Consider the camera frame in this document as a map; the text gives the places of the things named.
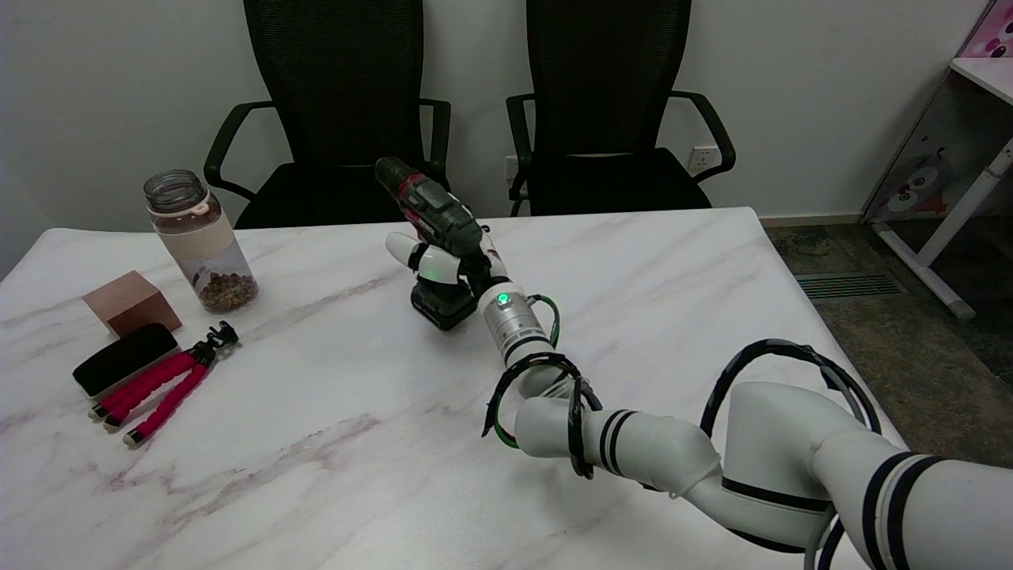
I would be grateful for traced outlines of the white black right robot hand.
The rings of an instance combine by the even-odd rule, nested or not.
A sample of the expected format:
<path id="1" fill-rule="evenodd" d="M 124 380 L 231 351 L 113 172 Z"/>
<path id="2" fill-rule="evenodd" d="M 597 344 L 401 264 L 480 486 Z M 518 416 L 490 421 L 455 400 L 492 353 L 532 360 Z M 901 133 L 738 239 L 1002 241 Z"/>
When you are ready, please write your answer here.
<path id="1" fill-rule="evenodd" d="M 385 248 L 398 263 L 415 273 L 417 281 L 441 295 L 467 293 L 478 299 L 493 284 L 509 280 L 506 265 L 486 225 L 482 227 L 480 256 L 466 260 L 404 232 L 390 232 Z"/>

